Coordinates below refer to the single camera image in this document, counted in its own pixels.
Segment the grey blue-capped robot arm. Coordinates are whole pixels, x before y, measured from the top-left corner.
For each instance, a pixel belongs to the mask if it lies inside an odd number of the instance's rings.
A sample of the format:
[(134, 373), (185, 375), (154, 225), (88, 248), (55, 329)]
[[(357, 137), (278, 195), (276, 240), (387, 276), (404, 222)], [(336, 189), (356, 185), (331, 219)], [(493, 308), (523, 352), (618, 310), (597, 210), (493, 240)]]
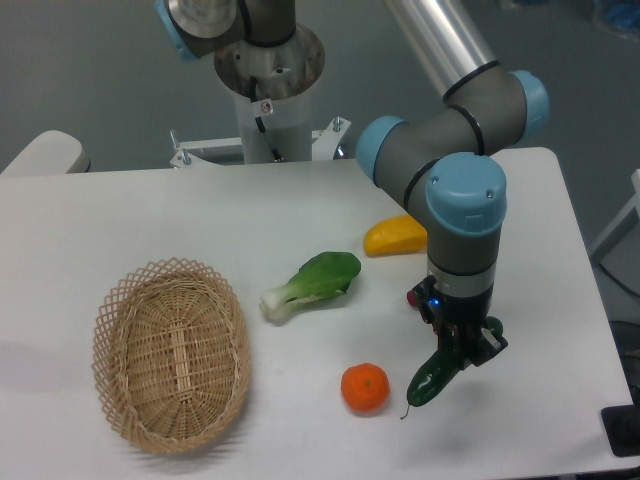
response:
[[(287, 111), (316, 83), (325, 55), (296, 20), (291, 1), (159, 1), (185, 58), (212, 55), (219, 79), (239, 97), (248, 163), (305, 161), (306, 118)], [(494, 154), (540, 130), (549, 100), (526, 71), (509, 72), (458, 1), (391, 1), (444, 111), (423, 124), (385, 116), (356, 147), (365, 174), (428, 232), (426, 278), (414, 294), (438, 338), (434, 363), (481, 365), (507, 345), (489, 326), (506, 177)]]

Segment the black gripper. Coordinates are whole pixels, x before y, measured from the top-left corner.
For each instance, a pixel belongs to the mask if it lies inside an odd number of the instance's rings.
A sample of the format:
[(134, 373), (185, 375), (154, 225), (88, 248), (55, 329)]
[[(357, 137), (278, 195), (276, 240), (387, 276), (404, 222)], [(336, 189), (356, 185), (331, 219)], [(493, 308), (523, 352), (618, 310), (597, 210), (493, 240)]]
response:
[(429, 275), (412, 289), (420, 295), (417, 309), (437, 336), (438, 350), (458, 349), (466, 364), (479, 367), (507, 348), (503, 327), (487, 326), (493, 287), (472, 297), (455, 297), (438, 290)]

